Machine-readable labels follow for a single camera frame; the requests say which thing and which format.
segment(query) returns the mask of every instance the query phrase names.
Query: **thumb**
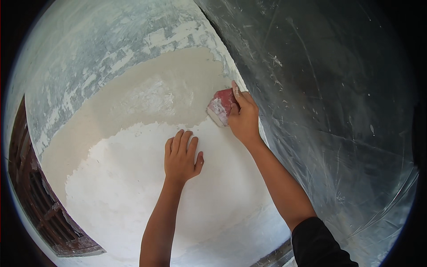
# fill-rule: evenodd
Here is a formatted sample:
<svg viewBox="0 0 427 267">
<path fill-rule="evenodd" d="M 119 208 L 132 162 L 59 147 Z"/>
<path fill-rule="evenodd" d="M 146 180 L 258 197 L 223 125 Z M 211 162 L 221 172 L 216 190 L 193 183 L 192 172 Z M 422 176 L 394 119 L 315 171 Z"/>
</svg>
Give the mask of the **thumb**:
<svg viewBox="0 0 427 267">
<path fill-rule="evenodd" d="M 231 111 L 230 116 L 236 116 L 239 115 L 239 107 L 236 103 L 231 103 Z"/>
<path fill-rule="evenodd" d="M 203 163 L 205 162 L 205 160 L 203 159 L 203 152 L 200 151 L 199 154 L 197 155 L 197 161 L 196 164 L 194 164 L 194 174 L 199 175 L 200 172 L 202 171 L 202 167 L 203 167 Z"/>
</svg>

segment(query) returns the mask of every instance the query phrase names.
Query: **shirt sleeve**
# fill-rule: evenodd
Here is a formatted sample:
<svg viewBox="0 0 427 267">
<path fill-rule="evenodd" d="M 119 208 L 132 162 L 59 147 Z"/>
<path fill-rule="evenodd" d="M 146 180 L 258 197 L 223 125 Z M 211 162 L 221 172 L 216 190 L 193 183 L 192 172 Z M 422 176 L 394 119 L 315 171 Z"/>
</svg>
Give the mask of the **shirt sleeve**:
<svg viewBox="0 0 427 267">
<path fill-rule="evenodd" d="M 292 232 L 292 246 L 298 267 L 358 267 L 342 250 L 325 224 L 311 217 L 298 224 Z"/>
</svg>

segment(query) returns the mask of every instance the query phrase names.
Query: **plastic sheet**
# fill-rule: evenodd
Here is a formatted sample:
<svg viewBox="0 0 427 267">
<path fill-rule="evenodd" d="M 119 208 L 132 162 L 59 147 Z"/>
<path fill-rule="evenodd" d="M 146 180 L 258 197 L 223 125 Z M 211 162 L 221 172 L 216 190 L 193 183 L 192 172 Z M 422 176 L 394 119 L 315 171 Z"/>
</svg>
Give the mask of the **plastic sheet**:
<svg viewBox="0 0 427 267">
<path fill-rule="evenodd" d="M 360 1 L 196 0 L 260 107 L 270 148 L 360 266 L 410 211 L 415 86 L 390 24 Z"/>
</svg>

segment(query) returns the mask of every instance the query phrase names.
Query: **sponge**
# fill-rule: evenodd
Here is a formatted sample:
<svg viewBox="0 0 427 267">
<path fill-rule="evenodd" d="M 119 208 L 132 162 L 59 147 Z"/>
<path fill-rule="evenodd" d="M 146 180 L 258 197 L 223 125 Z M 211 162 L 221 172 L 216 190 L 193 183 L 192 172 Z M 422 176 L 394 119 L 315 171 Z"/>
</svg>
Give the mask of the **sponge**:
<svg viewBox="0 0 427 267">
<path fill-rule="evenodd" d="M 240 109 L 239 103 L 233 94 L 233 89 L 225 89 L 216 92 L 209 102 L 206 111 L 209 116 L 218 124 L 218 126 L 228 126 L 228 117 L 230 116 L 231 104 L 235 103 Z"/>
</svg>

